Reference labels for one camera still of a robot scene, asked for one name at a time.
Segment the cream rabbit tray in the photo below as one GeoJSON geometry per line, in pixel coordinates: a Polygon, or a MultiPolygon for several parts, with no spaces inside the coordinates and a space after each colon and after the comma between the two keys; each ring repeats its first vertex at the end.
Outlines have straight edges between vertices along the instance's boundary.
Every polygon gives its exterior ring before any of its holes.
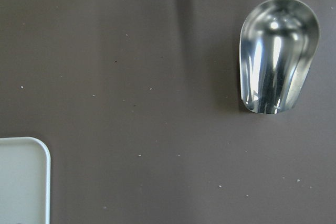
{"type": "Polygon", "coordinates": [[[44,142],[1,138],[1,223],[50,223],[50,174],[44,142]]]}

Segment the metal scoop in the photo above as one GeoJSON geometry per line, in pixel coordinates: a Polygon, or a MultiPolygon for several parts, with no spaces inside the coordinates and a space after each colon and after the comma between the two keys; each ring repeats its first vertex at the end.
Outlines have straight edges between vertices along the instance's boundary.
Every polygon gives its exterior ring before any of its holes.
{"type": "Polygon", "coordinates": [[[292,109],[316,54],[320,25],[300,0],[267,0],[246,17],[239,38],[241,100],[259,114],[292,109]]]}

